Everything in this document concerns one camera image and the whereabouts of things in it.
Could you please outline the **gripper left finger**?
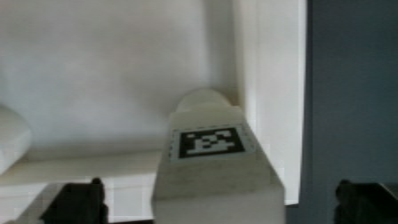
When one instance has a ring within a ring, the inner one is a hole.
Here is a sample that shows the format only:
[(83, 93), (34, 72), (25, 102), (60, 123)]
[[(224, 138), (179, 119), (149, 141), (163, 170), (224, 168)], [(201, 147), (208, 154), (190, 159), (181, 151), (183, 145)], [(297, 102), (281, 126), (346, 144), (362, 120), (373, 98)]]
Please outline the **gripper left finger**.
[(89, 183), (67, 183), (39, 217), (42, 224), (108, 224), (105, 185), (99, 178)]

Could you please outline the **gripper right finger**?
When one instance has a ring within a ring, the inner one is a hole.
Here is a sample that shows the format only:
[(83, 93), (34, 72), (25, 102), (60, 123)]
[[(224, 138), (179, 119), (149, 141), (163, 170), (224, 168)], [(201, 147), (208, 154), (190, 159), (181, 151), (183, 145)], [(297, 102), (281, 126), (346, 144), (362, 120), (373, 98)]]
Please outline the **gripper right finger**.
[(334, 224), (398, 224), (398, 183), (339, 182)]

